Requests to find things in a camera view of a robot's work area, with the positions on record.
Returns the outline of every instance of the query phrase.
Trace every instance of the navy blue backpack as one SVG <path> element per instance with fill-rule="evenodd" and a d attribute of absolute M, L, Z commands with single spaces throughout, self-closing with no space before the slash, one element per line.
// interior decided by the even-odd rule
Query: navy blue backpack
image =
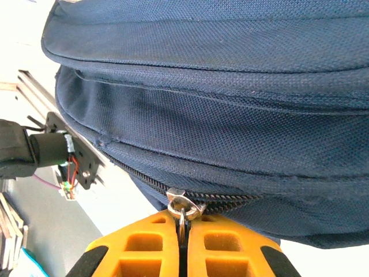
<path fill-rule="evenodd" d="M 73 2 L 42 38 L 58 107 L 155 207 L 369 243 L 368 0 Z"/>

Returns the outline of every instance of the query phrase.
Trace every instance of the wire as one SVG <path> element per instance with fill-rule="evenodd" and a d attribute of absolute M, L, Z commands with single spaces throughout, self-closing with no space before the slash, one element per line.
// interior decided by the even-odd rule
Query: wire
<path fill-rule="evenodd" d="M 36 131 L 36 132 L 43 132 L 45 131 L 45 128 L 35 128 L 35 127 L 30 127 L 30 126 L 22 126 L 24 129 L 27 130 L 31 130 L 31 131 Z"/>
<path fill-rule="evenodd" d="M 71 179 L 71 190 L 73 190 L 74 187 L 75 187 L 76 175 L 77 175 L 77 172 L 78 172 L 79 165 L 78 165 L 77 159 L 74 156 L 72 156 L 71 158 L 72 158 L 74 164 L 76 165 L 76 167 L 74 169 L 73 177 Z"/>
<path fill-rule="evenodd" d="M 34 119 L 32 116 L 27 116 L 27 119 L 29 119 L 30 121 L 32 121 L 34 124 L 36 124 L 38 127 L 40 128 L 45 128 L 45 125 L 42 124 L 40 121 Z"/>
<path fill-rule="evenodd" d="M 58 187 L 58 186 L 56 186 L 56 185 L 54 185 L 50 182 L 45 181 L 44 179 L 38 177 L 36 174 L 34 174 L 33 177 L 36 178 L 37 180 L 39 180 L 41 183 L 44 183 L 45 185 L 47 185 L 47 186 L 49 186 L 53 189 L 60 189 L 60 187 Z"/>

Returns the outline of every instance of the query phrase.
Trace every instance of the screw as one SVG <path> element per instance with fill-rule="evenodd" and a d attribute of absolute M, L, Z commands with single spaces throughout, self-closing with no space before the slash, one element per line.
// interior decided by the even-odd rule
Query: screw
<path fill-rule="evenodd" d="M 83 176 L 84 178 L 89 177 L 89 176 L 90 176 L 90 171 L 88 171 L 88 170 L 83 171 L 83 172 L 82 172 L 82 176 Z"/>

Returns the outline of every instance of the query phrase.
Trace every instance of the zipper teeth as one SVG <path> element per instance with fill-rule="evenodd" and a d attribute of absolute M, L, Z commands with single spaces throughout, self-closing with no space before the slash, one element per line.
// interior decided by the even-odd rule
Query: zipper teeth
<path fill-rule="evenodd" d="M 169 186 L 139 172 L 136 169 L 133 169 L 132 167 L 122 163 L 121 161 L 115 159 L 104 151 L 100 152 L 128 173 L 131 173 L 135 175 L 135 177 L 138 177 L 139 179 L 144 181 L 147 185 L 149 185 L 157 192 L 165 195 L 167 190 L 170 189 Z M 184 195 L 190 198 L 195 204 L 206 203 L 208 206 L 206 207 L 206 210 L 204 212 L 205 215 L 220 214 L 222 212 L 231 211 L 233 209 L 246 205 L 251 200 L 259 200 L 263 198 L 263 196 L 209 194 L 192 192 L 188 190 L 186 190 L 186 193 Z"/>

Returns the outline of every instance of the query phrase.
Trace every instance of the metal zipper slider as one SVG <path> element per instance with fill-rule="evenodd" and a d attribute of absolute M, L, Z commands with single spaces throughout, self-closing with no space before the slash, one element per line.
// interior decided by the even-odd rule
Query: metal zipper slider
<path fill-rule="evenodd" d="M 186 236 L 188 236 L 186 233 L 189 227 L 186 228 L 186 222 L 201 216 L 207 206 L 206 204 L 196 205 L 185 196 L 185 193 L 183 189 L 170 188 L 167 190 L 168 211 L 179 220 L 178 242 L 180 246 L 186 243 Z"/>

